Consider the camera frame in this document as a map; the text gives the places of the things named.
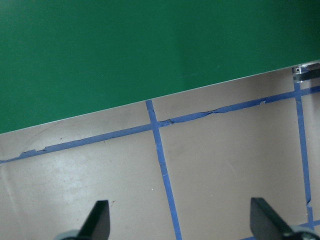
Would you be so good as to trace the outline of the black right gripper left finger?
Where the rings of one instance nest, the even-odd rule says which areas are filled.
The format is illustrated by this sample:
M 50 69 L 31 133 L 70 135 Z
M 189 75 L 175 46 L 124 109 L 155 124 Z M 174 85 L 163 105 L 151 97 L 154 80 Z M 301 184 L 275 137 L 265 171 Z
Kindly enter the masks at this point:
M 111 232 L 108 200 L 98 200 L 93 206 L 79 233 L 79 240 L 108 240 Z

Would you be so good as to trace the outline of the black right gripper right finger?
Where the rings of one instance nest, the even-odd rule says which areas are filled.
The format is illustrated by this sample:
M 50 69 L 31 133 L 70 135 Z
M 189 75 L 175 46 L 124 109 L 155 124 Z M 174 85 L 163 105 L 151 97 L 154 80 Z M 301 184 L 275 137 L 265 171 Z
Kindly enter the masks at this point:
M 294 230 L 262 197 L 250 199 L 250 230 L 256 240 L 288 240 Z

